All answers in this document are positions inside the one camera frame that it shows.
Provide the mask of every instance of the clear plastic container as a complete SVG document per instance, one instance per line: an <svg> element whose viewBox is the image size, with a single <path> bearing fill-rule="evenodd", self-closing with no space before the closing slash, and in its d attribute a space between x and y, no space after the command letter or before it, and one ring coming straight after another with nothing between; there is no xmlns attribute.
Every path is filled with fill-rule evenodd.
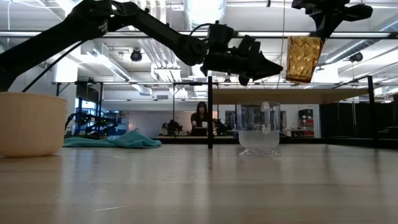
<svg viewBox="0 0 398 224"><path fill-rule="evenodd" d="M237 107L241 156L279 156L280 104L241 103Z"/></svg>

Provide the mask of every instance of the wooden bowl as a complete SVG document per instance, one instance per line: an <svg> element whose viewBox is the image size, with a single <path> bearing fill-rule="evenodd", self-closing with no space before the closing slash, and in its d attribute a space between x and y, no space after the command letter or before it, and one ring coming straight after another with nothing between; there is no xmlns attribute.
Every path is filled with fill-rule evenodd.
<svg viewBox="0 0 398 224"><path fill-rule="evenodd" d="M0 156L49 156L63 146L65 99L2 92L0 107Z"/></svg>

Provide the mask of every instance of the person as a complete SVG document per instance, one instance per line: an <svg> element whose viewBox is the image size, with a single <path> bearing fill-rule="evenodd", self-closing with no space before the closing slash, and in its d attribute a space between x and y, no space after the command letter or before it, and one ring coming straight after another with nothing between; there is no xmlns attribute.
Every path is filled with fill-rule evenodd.
<svg viewBox="0 0 398 224"><path fill-rule="evenodd" d="M207 105L205 102L199 102L197 106L197 112L191 115L191 123L192 123L191 135L193 136L207 135L207 129L201 128L204 121L208 122Z"/></svg>

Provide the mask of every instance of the wooden table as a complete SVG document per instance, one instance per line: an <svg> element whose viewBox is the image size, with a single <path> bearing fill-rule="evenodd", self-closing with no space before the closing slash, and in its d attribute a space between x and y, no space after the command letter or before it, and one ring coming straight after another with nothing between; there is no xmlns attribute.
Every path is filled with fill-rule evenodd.
<svg viewBox="0 0 398 224"><path fill-rule="evenodd" d="M0 223L398 223L398 153L281 145L63 149L0 159Z"/></svg>

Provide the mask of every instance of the teal cloth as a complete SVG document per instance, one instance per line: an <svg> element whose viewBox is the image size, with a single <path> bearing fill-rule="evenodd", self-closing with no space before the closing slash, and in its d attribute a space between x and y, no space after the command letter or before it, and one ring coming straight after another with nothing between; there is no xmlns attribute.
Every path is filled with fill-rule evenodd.
<svg viewBox="0 0 398 224"><path fill-rule="evenodd" d="M149 139L138 131L130 131L117 139L67 138L63 143L64 147L123 147L127 149L147 149L161 145L160 141Z"/></svg>

